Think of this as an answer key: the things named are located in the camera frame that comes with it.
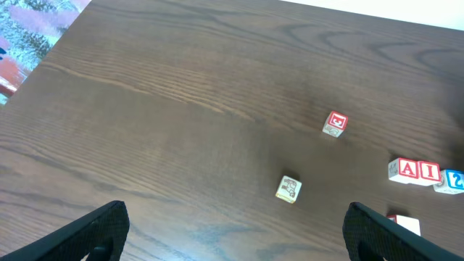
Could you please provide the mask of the red letter I block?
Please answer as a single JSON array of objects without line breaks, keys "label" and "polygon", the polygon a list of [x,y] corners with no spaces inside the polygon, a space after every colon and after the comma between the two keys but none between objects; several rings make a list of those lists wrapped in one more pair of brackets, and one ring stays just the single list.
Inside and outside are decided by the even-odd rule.
[{"label": "red letter I block", "polygon": [[440,166],[435,162],[417,161],[417,178],[411,183],[420,186],[432,186],[441,182]]}]

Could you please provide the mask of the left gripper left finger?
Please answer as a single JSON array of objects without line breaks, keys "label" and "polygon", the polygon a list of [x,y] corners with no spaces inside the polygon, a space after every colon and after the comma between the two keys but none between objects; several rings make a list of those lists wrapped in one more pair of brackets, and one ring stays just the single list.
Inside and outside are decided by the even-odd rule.
[{"label": "left gripper left finger", "polygon": [[130,228],[122,201],[112,201],[1,261],[119,261]]}]

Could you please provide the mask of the blue number 2 block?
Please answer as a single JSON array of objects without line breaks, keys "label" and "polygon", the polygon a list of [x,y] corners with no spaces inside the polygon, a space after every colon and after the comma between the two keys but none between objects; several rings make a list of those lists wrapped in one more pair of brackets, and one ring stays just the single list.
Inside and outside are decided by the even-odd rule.
[{"label": "blue number 2 block", "polygon": [[462,194],[464,192],[463,172],[442,170],[441,181],[433,185],[434,191],[443,194]]}]

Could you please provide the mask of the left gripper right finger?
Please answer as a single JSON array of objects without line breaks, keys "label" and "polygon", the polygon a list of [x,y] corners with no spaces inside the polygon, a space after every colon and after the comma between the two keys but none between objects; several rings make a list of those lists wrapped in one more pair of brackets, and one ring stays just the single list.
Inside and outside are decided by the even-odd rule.
[{"label": "left gripper right finger", "polygon": [[351,261],[463,261],[359,202],[352,202],[342,227]]}]

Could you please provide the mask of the red letter A block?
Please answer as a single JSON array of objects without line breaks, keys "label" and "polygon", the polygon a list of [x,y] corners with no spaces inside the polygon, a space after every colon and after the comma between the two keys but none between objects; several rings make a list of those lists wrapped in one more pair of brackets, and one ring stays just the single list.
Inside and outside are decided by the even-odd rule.
[{"label": "red letter A block", "polygon": [[388,164],[389,180],[403,183],[420,185],[418,162],[398,157]]}]

